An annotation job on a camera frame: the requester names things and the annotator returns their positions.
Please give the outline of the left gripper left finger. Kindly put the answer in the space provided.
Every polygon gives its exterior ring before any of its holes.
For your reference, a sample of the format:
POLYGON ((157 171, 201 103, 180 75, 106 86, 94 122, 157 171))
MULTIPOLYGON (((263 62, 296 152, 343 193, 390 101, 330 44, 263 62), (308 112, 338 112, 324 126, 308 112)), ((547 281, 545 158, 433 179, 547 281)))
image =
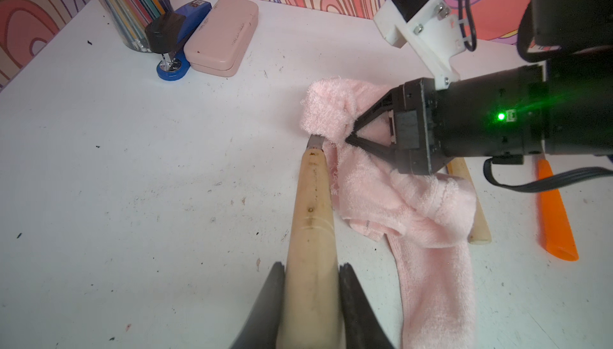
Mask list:
POLYGON ((231 349, 276 348, 284 304, 285 269, 276 262, 231 349))

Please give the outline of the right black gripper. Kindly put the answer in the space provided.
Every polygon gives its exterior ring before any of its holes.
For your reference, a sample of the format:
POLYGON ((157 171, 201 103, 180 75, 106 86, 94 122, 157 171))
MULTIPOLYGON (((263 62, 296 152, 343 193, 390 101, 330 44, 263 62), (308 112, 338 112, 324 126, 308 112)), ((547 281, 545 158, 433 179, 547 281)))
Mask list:
POLYGON ((415 79, 389 90, 354 122, 359 131, 393 110, 393 147, 356 133, 345 142, 413 175, 434 174, 455 158, 539 154, 546 93, 539 65, 461 80, 445 90, 432 79, 415 79))

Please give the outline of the orange handled sickle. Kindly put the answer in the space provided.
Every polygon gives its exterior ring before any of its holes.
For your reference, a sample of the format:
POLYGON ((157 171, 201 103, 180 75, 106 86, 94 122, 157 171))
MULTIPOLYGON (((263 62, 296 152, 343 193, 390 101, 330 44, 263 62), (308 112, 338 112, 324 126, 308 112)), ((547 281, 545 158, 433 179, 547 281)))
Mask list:
POLYGON ((541 245, 562 261, 579 261, 579 253, 560 191, 553 189, 538 194, 541 223, 541 245))

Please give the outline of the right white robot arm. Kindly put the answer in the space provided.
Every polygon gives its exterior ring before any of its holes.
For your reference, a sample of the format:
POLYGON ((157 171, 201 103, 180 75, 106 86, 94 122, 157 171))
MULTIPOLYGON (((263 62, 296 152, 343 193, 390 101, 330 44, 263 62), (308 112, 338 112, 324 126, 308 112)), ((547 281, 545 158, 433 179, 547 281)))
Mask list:
POLYGON ((489 181, 495 165, 520 165, 528 155, 611 156, 611 50, 461 79, 450 60, 469 47, 469 19, 444 0, 387 0, 375 24, 389 44, 412 47, 431 75, 366 110, 347 137, 352 146, 413 175, 482 157, 489 181))

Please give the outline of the wooden handled sickle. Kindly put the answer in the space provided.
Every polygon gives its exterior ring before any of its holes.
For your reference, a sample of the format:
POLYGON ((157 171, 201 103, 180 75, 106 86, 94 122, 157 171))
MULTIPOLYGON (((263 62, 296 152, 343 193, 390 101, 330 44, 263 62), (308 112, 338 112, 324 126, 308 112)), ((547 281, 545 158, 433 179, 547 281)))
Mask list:
POLYGON ((450 175, 461 178, 473 192, 473 220, 471 230, 468 235, 468 242, 471 245, 488 245, 493 241, 492 234, 482 209, 479 197, 477 196, 473 184, 469 167, 463 158, 455 158, 447 164, 447 171, 450 175))
POLYGON ((324 137, 312 135, 303 154, 287 254, 278 348, 340 348, 335 218, 324 137))

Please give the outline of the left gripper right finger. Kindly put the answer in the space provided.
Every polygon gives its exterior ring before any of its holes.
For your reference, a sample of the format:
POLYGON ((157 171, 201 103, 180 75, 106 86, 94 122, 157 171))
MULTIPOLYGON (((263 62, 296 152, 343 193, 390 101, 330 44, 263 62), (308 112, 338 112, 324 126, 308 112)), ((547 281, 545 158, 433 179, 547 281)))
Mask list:
POLYGON ((346 348, 393 349, 394 345, 378 323, 362 285, 353 267, 348 263, 339 269, 339 285, 346 348))

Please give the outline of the pink rag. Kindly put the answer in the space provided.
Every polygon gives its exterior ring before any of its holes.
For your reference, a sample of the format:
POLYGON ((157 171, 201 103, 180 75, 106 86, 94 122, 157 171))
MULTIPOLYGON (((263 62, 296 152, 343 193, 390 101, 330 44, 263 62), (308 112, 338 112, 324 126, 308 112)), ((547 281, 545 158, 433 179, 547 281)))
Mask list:
POLYGON ((356 232, 386 239, 402 299, 402 346, 473 348, 477 301, 468 235, 473 192, 446 174, 401 174, 351 146, 354 122, 388 91, 353 79, 311 84, 300 126, 325 139, 333 207, 356 232))

